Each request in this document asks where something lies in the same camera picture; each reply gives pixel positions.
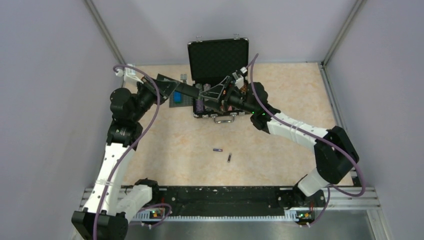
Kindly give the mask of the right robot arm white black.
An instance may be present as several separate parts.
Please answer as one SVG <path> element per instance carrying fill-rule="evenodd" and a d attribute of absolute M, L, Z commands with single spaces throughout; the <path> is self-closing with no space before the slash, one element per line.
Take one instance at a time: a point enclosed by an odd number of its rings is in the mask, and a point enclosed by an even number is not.
<path fill-rule="evenodd" d="M 198 92 L 205 105 L 219 113 L 229 108 L 251 113 L 253 126 L 270 135 L 284 137 L 311 150 L 315 168 L 293 187 L 293 200 L 307 206 L 314 194 L 329 185 L 338 184 L 359 162 L 359 156 L 346 131 L 340 126 L 322 128 L 296 120 L 272 107 L 268 93 L 260 82 L 245 84 L 227 76 L 222 82 Z"/>

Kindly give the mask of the black remote control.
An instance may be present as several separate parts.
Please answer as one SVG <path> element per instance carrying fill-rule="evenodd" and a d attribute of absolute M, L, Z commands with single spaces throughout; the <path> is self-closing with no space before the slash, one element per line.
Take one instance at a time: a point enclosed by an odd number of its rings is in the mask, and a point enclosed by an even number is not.
<path fill-rule="evenodd" d="M 220 106 L 220 97 L 222 95 L 222 90 L 219 88 L 210 87 L 209 89 L 200 90 L 194 85 L 188 85 L 186 83 L 180 82 L 179 85 L 175 88 L 174 92 L 180 93 L 182 95 L 188 96 L 195 101 L 203 100 L 203 105 L 211 109 L 218 109 Z"/>

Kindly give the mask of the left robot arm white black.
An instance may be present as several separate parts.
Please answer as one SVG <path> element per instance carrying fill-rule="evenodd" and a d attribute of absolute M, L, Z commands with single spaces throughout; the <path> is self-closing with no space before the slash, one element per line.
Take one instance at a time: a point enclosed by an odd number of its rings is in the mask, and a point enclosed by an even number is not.
<path fill-rule="evenodd" d="M 91 193 L 71 222 L 83 240 L 123 240 L 131 220 L 145 206 L 160 202 L 158 184 L 142 180 L 130 193 L 119 199 L 128 164 L 144 135 L 140 119 L 152 106 L 159 107 L 180 85 L 180 81 L 158 75 L 135 83 L 137 92 L 125 87 L 110 97 L 112 122 L 108 129 L 103 162 Z"/>

